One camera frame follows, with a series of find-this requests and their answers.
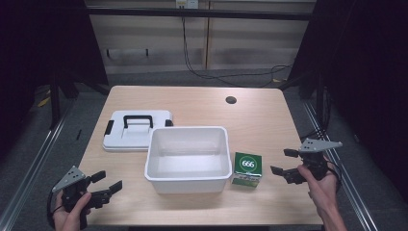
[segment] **round hole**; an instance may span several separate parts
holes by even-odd
[[[225,98],[225,101],[229,104],[235,104],[237,103],[237,98],[234,96],[228,96]]]

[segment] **wire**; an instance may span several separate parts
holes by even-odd
[[[203,78],[203,79],[207,79],[207,80],[218,80],[224,84],[227,85],[231,85],[234,87],[239,87],[239,88],[248,88],[247,86],[241,86],[241,85],[237,85],[237,84],[233,84],[231,82],[225,81],[223,80],[223,78],[227,78],[227,77],[239,77],[239,76],[261,76],[261,75],[271,75],[271,78],[269,81],[267,81],[265,84],[262,84],[261,86],[258,87],[252,87],[252,88],[264,88],[267,85],[271,84],[273,82],[273,73],[282,71],[286,68],[292,67],[292,64],[287,64],[287,65],[276,65],[274,66],[270,71],[268,72],[264,72],[264,73],[247,73],[247,74],[229,74],[229,75],[219,75],[219,76],[213,76],[213,75],[207,75],[207,74],[199,74],[197,73],[191,66],[190,63],[190,58],[189,58],[189,50],[188,50],[188,46],[187,46],[187,38],[186,38],[186,19],[185,17],[182,17],[182,22],[183,22],[183,43],[184,43],[184,60],[185,60],[185,64],[187,69],[194,74],[197,77]]]
[[[324,94],[323,122],[318,130],[312,131],[304,136],[301,136],[300,140],[302,142],[304,142],[304,140],[306,140],[307,138],[323,140],[323,137],[326,135],[331,117],[331,107],[333,99],[330,96],[330,93],[328,92],[327,88],[324,89],[323,94]]]
[[[336,178],[337,178],[337,186],[336,186],[336,192],[338,192],[339,191],[339,189],[340,189],[340,187],[342,186],[342,181],[343,181],[343,174],[342,174],[342,170],[340,169],[340,167],[336,164],[336,163],[334,163],[334,162],[331,162],[331,161],[327,161],[327,163],[330,163],[330,164],[332,164],[335,168],[336,168],[336,170],[335,169],[333,169],[333,168],[331,168],[331,167],[328,167],[328,170],[330,171],[330,172],[332,172],[335,176],[336,176]]]

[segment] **hand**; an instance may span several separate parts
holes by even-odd
[[[336,199],[337,178],[328,171],[320,181],[316,180],[312,172],[305,166],[298,166],[300,174],[307,180],[309,195],[315,203],[318,214],[323,220],[324,228],[331,230],[346,230],[340,215]]]
[[[91,198],[91,193],[86,192],[76,203],[71,213],[68,213],[63,205],[61,199],[63,192],[58,193],[56,208],[59,208],[54,212],[54,222],[56,231],[78,231],[80,230],[80,214],[82,209],[88,204]]]

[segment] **black handle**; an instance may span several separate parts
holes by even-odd
[[[150,128],[153,128],[153,117],[152,117],[152,115],[125,115],[123,117],[123,122],[125,123],[125,128],[128,128],[128,124],[127,124],[128,119],[149,119]]]

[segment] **white plastic bin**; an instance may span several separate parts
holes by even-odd
[[[222,192],[232,174],[223,127],[165,127],[152,132],[144,176],[157,193]]]

